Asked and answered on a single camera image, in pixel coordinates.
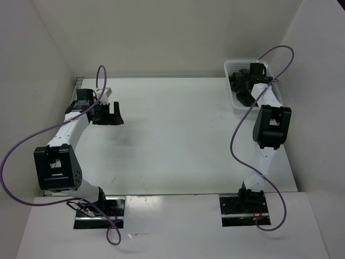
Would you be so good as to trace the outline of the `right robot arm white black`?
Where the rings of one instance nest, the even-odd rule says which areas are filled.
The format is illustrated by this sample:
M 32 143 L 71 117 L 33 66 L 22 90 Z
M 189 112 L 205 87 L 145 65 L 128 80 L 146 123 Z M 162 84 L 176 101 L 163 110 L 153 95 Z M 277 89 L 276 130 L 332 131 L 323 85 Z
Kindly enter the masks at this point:
M 272 87 L 268 85 L 273 78 L 267 76 L 267 69 L 263 63 L 251 63 L 249 71 L 243 76 L 245 89 L 260 108 L 252 136 L 259 152 L 255 168 L 262 175 L 253 172 L 243 182 L 236 204 L 244 213 L 256 213 L 260 212 L 264 202 L 266 181 L 263 177 L 268 176 L 274 155 L 286 141 L 292 111 L 278 101 Z

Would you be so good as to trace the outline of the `olive green shorts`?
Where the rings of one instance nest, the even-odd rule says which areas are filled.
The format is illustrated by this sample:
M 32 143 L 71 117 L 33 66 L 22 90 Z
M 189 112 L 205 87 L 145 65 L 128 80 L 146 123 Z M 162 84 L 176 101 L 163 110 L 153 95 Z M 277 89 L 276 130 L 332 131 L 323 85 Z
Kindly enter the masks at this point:
M 257 83 L 260 74 L 250 73 L 250 70 L 241 69 L 229 76 L 230 88 L 236 94 L 237 100 L 245 107 L 250 107 L 255 99 L 251 95 L 254 83 Z

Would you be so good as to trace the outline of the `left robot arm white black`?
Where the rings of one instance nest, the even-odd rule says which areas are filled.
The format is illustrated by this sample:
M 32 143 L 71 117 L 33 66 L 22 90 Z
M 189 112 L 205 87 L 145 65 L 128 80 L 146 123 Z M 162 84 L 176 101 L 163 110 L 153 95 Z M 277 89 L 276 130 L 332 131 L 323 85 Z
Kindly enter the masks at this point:
M 124 123 L 118 102 L 110 104 L 110 88 L 78 89 L 77 98 L 65 111 L 64 125 L 44 147 L 33 153 L 38 183 L 42 190 L 63 193 L 89 201 L 89 210 L 97 216 L 108 211 L 104 191 L 82 176 L 75 148 L 83 131 L 90 125 L 117 126 Z

